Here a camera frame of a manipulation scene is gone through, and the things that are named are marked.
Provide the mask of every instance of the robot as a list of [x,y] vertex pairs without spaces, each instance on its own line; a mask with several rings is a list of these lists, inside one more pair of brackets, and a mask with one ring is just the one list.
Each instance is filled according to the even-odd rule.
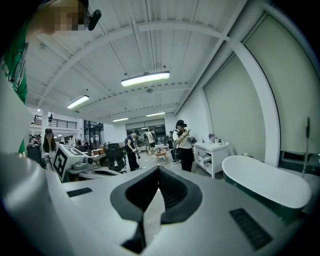
[[[240,189],[187,171],[155,166],[61,183],[30,159],[0,153],[0,161],[3,207],[44,255],[273,255],[302,224],[287,225]],[[158,189],[165,212],[146,246],[143,214]]]

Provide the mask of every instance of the railing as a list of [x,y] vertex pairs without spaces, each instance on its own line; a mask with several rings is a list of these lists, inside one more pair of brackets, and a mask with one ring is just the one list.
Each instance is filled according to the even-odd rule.
[[[34,125],[41,126],[42,125],[42,116],[35,115],[33,119]],[[67,121],[67,120],[60,120],[55,118],[47,118],[47,126],[54,128],[66,128],[66,129],[77,129],[77,122]]]

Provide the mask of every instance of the white shirt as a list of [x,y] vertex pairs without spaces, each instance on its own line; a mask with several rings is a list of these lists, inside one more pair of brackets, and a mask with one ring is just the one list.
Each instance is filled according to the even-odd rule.
[[[179,139],[181,136],[178,136],[178,131],[175,130],[172,134],[172,138],[174,140],[174,142],[176,142],[177,139]],[[192,148],[192,144],[190,141],[188,141],[189,136],[185,137],[180,144],[176,144],[176,148],[177,149],[191,149]]]
[[154,138],[152,137],[151,131],[149,131],[149,133],[148,133],[148,140],[149,140],[149,143],[154,143],[155,142]]
[[[55,143],[55,151],[50,151],[50,152],[48,153],[52,164],[53,164],[54,161],[55,161],[55,157],[56,157],[56,153],[57,153],[57,151],[58,151],[58,148],[59,148],[59,143],[56,142],[56,143]],[[44,157],[44,154],[45,154],[45,153],[46,153],[46,152],[44,151],[44,146],[41,145],[41,156]]]

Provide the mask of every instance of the chair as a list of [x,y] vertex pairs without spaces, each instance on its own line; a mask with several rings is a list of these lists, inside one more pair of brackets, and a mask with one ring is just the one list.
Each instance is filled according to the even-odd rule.
[[124,173],[126,171],[125,170],[121,171],[121,170],[126,166],[126,162],[125,162],[126,160],[124,160],[126,153],[124,152],[122,147],[119,147],[118,144],[117,146],[118,147],[116,148],[108,148],[105,150],[105,155],[109,161],[108,168],[109,170],[112,170],[112,171]]
[[118,149],[118,148],[120,148],[118,143],[109,143],[108,144],[108,149],[110,149],[110,150],[114,150],[114,149]]

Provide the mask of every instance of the black cap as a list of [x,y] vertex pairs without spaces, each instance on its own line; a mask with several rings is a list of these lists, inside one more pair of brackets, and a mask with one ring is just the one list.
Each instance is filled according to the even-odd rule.
[[45,129],[44,131],[46,134],[53,134],[52,130],[50,128]]
[[138,136],[140,135],[140,132],[139,132],[138,129],[134,129],[133,132],[134,132],[136,135],[138,135]]
[[183,120],[178,120],[178,122],[176,122],[176,126],[184,126],[185,125],[185,121]]

